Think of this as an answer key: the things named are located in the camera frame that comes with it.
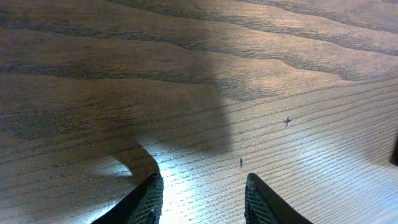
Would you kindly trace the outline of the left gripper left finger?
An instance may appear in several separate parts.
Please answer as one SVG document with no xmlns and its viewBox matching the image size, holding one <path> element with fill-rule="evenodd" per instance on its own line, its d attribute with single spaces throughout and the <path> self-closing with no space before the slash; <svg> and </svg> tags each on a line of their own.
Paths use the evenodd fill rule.
<svg viewBox="0 0 398 224">
<path fill-rule="evenodd" d="M 153 173 L 93 224 L 159 224 L 164 181 Z"/>
</svg>

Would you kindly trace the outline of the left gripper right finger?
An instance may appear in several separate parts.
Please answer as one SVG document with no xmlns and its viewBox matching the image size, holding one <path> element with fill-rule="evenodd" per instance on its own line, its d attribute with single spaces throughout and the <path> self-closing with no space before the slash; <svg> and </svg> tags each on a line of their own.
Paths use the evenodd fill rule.
<svg viewBox="0 0 398 224">
<path fill-rule="evenodd" d="M 244 217 L 246 224 L 312 224 L 255 173 L 246 179 Z"/>
</svg>

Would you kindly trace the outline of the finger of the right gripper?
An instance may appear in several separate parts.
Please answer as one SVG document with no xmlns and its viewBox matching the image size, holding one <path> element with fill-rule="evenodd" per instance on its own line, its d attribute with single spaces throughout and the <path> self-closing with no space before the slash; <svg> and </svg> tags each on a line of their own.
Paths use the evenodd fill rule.
<svg viewBox="0 0 398 224">
<path fill-rule="evenodd" d="M 398 140 L 396 140 L 389 162 L 398 166 Z"/>
</svg>

